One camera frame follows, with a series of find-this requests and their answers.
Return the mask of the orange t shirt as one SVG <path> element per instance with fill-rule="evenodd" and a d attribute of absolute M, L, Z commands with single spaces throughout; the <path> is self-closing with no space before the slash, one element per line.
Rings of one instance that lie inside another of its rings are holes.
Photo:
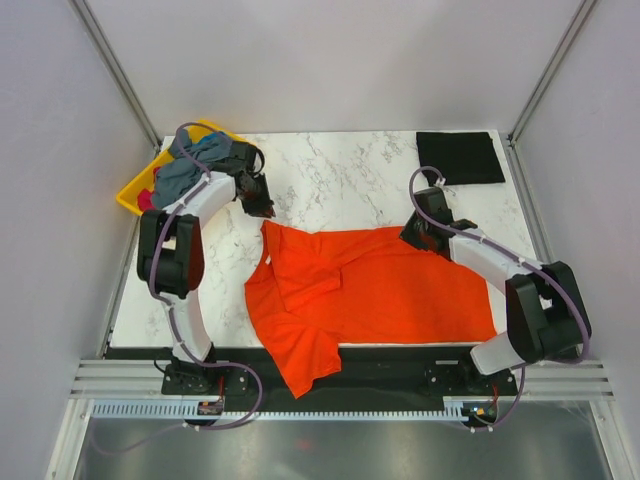
<path fill-rule="evenodd" d="M 397 227 L 307 233 L 266 221 L 249 318 L 295 398 L 349 344 L 476 343 L 496 334 L 486 282 L 409 246 Z"/>

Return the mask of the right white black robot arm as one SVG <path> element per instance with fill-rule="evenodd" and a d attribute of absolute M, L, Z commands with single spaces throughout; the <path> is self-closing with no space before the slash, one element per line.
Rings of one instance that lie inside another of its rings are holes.
<path fill-rule="evenodd" d="M 542 360 L 579 363 L 590 350 L 591 327 L 571 268 L 542 264 L 496 242 L 469 220 L 445 224 L 420 210 L 406 223 L 401 238 L 409 245 L 443 256 L 481 276 L 505 298 L 506 331 L 471 349 L 458 368 L 467 392 L 483 392 L 494 373 Z"/>

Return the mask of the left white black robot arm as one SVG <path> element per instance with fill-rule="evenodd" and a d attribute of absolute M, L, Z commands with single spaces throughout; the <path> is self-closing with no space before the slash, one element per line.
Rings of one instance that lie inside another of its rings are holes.
<path fill-rule="evenodd" d="M 162 305 L 172 355 L 190 363 L 184 379 L 198 393 L 211 392 L 220 378 L 198 294 L 205 273 L 202 226 L 234 201 L 251 217 L 275 216 L 265 174 L 212 172 L 173 204 L 144 212 L 140 222 L 137 275 Z"/>

